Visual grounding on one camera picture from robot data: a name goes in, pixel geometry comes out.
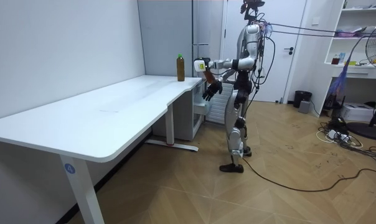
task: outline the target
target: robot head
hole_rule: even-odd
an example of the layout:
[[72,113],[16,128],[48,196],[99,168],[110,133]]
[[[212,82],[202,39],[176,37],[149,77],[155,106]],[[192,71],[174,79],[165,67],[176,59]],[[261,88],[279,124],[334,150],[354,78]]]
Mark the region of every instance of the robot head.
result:
[[243,4],[240,7],[240,13],[243,14],[245,11],[249,9],[253,9],[254,11],[258,11],[259,7],[264,6],[265,2],[262,0],[243,0]]

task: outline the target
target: purple item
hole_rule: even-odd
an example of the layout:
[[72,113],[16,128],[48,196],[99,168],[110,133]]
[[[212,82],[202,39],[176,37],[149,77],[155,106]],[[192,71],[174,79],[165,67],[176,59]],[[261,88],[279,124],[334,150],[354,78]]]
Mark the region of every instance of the purple item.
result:
[[356,35],[356,33],[350,33],[350,34],[348,34],[348,33],[337,33],[338,37],[353,37],[355,35]]
[[357,43],[354,45],[354,47],[352,48],[350,56],[347,59],[347,62],[345,63],[345,65],[343,67],[342,73],[340,73],[339,77],[337,77],[336,80],[331,84],[331,87],[329,87],[328,95],[334,95],[334,96],[343,95],[344,86],[345,86],[345,79],[347,77],[347,70],[349,69],[349,64],[350,64],[350,61],[351,61],[352,53],[354,52],[354,49],[357,47],[357,45],[360,43],[360,41],[363,38],[364,37],[361,37],[357,41]]

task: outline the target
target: desk tabletop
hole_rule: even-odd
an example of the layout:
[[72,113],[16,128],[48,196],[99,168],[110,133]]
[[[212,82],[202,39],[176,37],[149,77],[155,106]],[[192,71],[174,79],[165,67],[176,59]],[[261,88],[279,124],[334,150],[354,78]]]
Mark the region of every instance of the desk tabletop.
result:
[[0,119],[0,141],[93,162],[119,155],[201,78],[143,75]]

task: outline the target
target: brown bottle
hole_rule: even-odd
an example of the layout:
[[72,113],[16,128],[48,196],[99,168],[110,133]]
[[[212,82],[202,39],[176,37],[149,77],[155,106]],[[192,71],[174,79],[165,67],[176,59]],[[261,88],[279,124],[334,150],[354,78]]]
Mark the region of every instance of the brown bottle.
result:
[[184,59],[182,54],[178,54],[177,58],[177,80],[183,82],[186,79],[185,69],[184,69]]

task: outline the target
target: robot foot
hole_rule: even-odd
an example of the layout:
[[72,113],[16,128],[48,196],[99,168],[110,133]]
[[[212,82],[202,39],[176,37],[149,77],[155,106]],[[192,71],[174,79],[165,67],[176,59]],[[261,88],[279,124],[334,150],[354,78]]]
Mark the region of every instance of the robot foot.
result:
[[237,172],[237,173],[243,173],[243,166],[238,165],[236,166],[235,164],[228,164],[228,165],[222,165],[220,166],[220,171],[222,172]]
[[249,146],[247,146],[246,149],[243,150],[243,155],[247,157],[251,157],[251,149]]

